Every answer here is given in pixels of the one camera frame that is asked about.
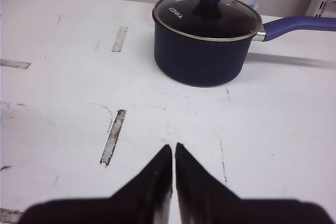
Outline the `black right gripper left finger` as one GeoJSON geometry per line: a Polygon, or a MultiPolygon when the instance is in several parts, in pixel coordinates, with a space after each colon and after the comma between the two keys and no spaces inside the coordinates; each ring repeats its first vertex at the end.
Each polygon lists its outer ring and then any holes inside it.
{"type": "Polygon", "coordinates": [[[171,194],[172,150],[164,145],[112,196],[36,204],[23,213],[19,223],[167,223],[171,194]]]}

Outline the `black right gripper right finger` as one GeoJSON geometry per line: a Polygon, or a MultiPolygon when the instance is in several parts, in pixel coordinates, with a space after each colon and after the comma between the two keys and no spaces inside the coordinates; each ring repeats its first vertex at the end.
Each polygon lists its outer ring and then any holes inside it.
{"type": "Polygon", "coordinates": [[[333,223],[317,204],[295,199],[242,199],[215,179],[183,144],[175,149],[182,223],[333,223]]]}

